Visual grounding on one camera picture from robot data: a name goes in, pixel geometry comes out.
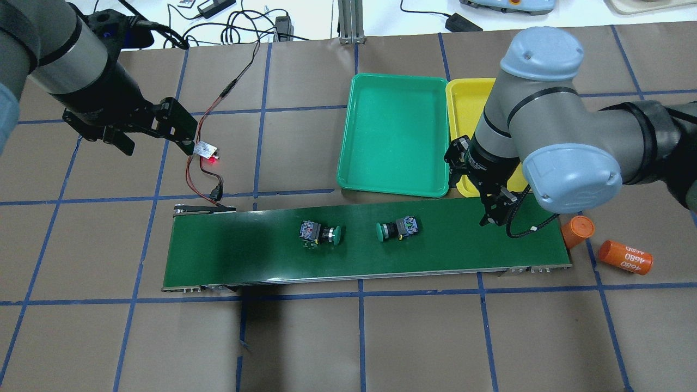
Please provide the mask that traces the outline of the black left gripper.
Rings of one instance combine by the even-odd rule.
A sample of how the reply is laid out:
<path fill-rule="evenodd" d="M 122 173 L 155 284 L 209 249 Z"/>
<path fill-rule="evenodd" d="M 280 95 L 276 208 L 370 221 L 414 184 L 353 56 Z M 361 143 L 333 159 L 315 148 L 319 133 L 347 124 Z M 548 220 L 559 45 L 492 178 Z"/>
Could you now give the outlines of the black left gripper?
<path fill-rule="evenodd" d="M 130 132 L 140 132 L 177 144 L 187 156 L 194 154 L 197 120 L 174 97 L 154 104 L 140 91 L 116 93 L 75 92 L 62 95 L 62 115 L 83 139 L 103 141 L 132 156 Z"/>

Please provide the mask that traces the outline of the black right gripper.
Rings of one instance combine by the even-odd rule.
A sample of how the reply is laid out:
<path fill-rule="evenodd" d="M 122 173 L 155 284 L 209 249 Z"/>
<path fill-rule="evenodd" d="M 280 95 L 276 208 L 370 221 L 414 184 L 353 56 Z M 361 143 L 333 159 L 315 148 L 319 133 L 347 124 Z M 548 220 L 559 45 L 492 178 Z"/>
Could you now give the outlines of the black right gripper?
<path fill-rule="evenodd" d="M 444 161 L 449 168 L 448 185 L 455 186 L 465 175 L 479 191 L 485 208 L 479 226 L 504 225 L 523 195 L 523 192 L 513 191 L 507 186 L 520 159 L 495 155 L 481 146 L 475 137 L 462 136 L 450 142 Z"/>

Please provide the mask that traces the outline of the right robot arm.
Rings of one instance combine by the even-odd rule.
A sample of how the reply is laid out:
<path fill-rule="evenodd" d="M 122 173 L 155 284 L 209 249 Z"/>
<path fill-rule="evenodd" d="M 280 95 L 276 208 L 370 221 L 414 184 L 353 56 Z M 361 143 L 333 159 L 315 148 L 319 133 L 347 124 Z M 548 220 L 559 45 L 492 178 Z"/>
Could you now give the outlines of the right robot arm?
<path fill-rule="evenodd" d="M 591 112 L 573 86 L 575 36 L 531 27 L 513 37 L 472 136 L 450 142 L 451 180 L 467 176 L 480 225 L 512 226 L 532 193 L 554 216 L 607 203 L 624 185 L 662 181 L 695 211 L 695 102 L 622 102 Z"/>

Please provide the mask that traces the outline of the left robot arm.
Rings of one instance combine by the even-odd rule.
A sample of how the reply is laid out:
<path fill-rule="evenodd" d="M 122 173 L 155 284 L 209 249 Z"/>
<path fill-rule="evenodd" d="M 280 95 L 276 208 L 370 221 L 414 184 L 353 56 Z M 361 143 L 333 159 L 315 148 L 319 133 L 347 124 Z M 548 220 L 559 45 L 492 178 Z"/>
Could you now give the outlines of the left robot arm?
<path fill-rule="evenodd" d="M 63 105 L 63 121 L 83 139 L 132 155 L 129 133 L 141 132 L 193 154 L 197 120 L 174 97 L 145 99 L 119 63 L 123 49 L 154 44 L 154 32 L 186 50 L 181 35 L 139 14 L 109 8 L 85 15 L 66 1 L 2 1 L 1 8 L 2 146 L 19 123 L 31 79 Z"/>

